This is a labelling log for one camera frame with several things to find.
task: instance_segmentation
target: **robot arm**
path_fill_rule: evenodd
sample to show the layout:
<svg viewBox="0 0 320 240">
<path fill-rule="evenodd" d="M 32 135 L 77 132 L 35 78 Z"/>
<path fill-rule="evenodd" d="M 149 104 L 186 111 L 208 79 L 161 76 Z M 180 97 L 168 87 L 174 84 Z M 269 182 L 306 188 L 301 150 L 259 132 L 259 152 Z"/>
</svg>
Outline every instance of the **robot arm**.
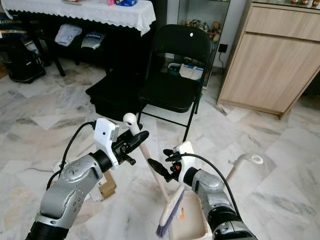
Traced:
<svg viewBox="0 0 320 240">
<path fill-rule="evenodd" d="M 70 163 L 59 179 L 44 194 L 40 211 L 35 217 L 27 240 L 63 240 L 83 205 L 86 195 L 109 169 L 116 169 L 124 161 L 136 161 L 128 153 L 148 136 L 147 131 L 132 136 L 126 131 L 117 138 L 119 126 L 104 118 L 96 122 L 95 153 L 89 153 Z"/>
<path fill-rule="evenodd" d="M 194 154 L 189 141 L 178 145 L 173 150 L 163 151 L 168 157 L 177 156 L 170 168 L 170 174 L 164 166 L 149 159 L 152 168 L 164 176 L 167 182 L 175 179 L 180 184 L 192 187 L 201 199 L 202 210 L 213 233 L 214 240 L 257 240 L 248 227 L 237 216 L 236 211 L 224 192 L 224 183 L 213 174 L 195 168 L 194 156 L 181 156 L 180 154 Z"/>
</svg>

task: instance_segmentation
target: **chair seat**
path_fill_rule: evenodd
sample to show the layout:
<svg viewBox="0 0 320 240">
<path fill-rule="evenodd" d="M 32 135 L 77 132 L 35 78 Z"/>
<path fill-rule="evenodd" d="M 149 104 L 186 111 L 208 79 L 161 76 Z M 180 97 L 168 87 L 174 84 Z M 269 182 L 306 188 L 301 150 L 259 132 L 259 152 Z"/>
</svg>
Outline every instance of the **chair seat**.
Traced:
<svg viewBox="0 0 320 240">
<path fill-rule="evenodd" d="M 199 90 L 199 82 L 167 73 L 158 72 L 149 77 L 139 91 L 141 102 L 174 111 L 187 112 Z"/>
</svg>

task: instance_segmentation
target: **electrical cord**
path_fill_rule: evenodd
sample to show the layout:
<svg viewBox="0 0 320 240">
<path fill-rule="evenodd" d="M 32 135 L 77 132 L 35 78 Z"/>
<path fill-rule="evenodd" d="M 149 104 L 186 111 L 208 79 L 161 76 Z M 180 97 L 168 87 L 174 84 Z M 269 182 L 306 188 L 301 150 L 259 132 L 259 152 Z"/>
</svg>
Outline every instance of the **electrical cord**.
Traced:
<svg viewBox="0 0 320 240">
<path fill-rule="evenodd" d="M 224 62 L 220 59 L 222 52 L 219 54 L 219 61 L 222 63 L 222 75 L 224 74 Z"/>
<path fill-rule="evenodd" d="M 73 143 L 73 141 L 75 140 L 75 138 L 77 137 L 77 135 L 79 134 L 79 132 L 81 131 L 81 129 L 83 129 L 85 126 L 87 125 L 91 125 L 93 127 L 93 129 L 96 128 L 96 122 L 97 121 L 88 121 L 85 122 L 84 124 L 82 124 L 74 133 L 74 135 L 72 136 L 72 138 L 70 139 L 68 145 L 66 146 L 66 149 L 64 151 L 63 157 L 62 157 L 62 161 L 61 161 L 61 165 L 60 165 L 60 170 L 55 172 L 49 179 L 47 185 L 46 185 L 46 190 L 48 190 L 50 188 L 51 182 L 53 181 L 53 179 L 55 178 L 55 176 L 59 175 L 60 178 L 60 174 L 62 172 L 62 170 L 65 167 L 66 164 L 66 158 L 67 158 L 67 153 L 69 151 L 69 148 L 71 147 L 71 144 Z"/>
<path fill-rule="evenodd" d="M 204 157 L 199 156 L 199 155 L 197 155 L 197 154 L 192 154 L 192 153 L 183 153 L 183 154 L 179 154 L 179 155 L 173 155 L 173 156 L 168 157 L 165 161 L 166 161 L 166 162 L 172 162 L 173 160 L 175 160 L 176 158 L 179 158 L 179 157 L 195 157 L 195 158 L 198 158 L 198 159 L 204 161 L 205 163 L 207 163 L 208 165 L 210 165 L 210 167 L 212 167 L 212 168 L 218 173 L 218 175 L 219 175 L 220 178 L 222 179 L 224 185 L 226 186 L 226 189 L 228 190 L 228 193 L 229 193 L 229 195 L 230 195 L 230 198 L 231 198 L 231 201 L 232 201 L 232 204 L 233 204 L 235 213 L 236 213 L 236 215 L 238 216 L 238 218 L 240 219 L 240 221 L 242 221 L 242 218 L 241 218 L 241 216 L 240 216 L 240 213 L 239 213 L 238 206 L 237 206 L 237 204 L 236 204 L 234 195 L 232 194 L 232 191 L 231 191 L 231 189 L 230 189 L 230 186 L 229 186 L 227 180 L 226 180 L 225 177 L 222 175 L 222 173 L 219 171 L 219 169 L 218 169 L 215 165 L 213 165 L 210 161 L 208 161 L 207 159 L 205 159 Z"/>
</svg>

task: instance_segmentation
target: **cabinet door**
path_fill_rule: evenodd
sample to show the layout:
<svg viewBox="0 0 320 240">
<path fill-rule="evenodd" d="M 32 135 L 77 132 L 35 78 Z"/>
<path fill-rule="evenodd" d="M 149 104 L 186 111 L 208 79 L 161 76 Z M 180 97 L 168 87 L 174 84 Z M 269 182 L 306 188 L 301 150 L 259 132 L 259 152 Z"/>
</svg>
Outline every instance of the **cabinet door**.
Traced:
<svg viewBox="0 0 320 240">
<path fill-rule="evenodd" d="M 220 99 L 285 112 L 320 65 L 320 43 L 244 34 Z"/>
</svg>

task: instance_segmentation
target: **power socket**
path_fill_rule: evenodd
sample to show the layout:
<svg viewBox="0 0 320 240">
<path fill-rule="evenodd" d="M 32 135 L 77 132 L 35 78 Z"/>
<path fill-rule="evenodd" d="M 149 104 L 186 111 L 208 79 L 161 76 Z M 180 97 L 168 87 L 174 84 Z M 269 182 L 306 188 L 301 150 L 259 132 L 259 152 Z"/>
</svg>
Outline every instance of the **power socket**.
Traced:
<svg viewBox="0 0 320 240">
<path fill-rule="evenodd" d="M 219 53 L 225 53 L 227 51 L 227 48 L 228 48 L 228 44 L 220 44 L 219 45 L 219 49 L 218 49 L 218 52 Z"/>
</svg>

